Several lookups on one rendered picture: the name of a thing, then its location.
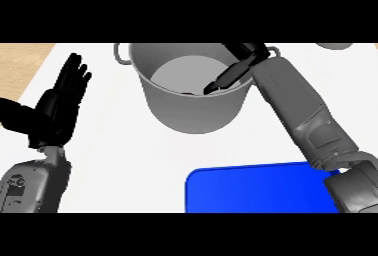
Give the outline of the grey round object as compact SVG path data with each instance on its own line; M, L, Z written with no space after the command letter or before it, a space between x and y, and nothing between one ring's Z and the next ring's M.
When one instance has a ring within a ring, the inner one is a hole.
M317 43L322 48L330 50L345 50L348 49L353 43Z

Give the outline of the grey metal pot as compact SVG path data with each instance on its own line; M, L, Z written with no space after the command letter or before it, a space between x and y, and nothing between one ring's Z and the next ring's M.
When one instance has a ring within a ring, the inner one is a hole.
M223 43L133 43L129 59L117 62L138 71L150 110L175 131L206 134L235 119L255 79L252 68L225 90L206 86L238 62Z

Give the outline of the blue tray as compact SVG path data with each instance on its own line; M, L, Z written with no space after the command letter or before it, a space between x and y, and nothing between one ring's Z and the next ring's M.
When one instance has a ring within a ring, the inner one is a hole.
M197 169L185 184L188 213L337 213L324 180L340 173L308 162Z

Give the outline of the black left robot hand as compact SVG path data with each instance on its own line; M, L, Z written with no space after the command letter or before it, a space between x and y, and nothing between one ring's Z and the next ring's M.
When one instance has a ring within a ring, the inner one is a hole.
M70 55L55 86L45 91L34 108L0 97L0 124L8 130L29 135L33 149L63 147L71 140L92 78L82 60L77 53Z

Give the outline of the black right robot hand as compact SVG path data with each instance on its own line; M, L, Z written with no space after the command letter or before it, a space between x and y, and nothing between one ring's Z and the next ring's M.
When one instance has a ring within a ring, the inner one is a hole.
M247 74L250 68L271 56L265 43L223 43L223 46L237 57L238 62L226 68L216 80L206 86L206 95L228 89Z

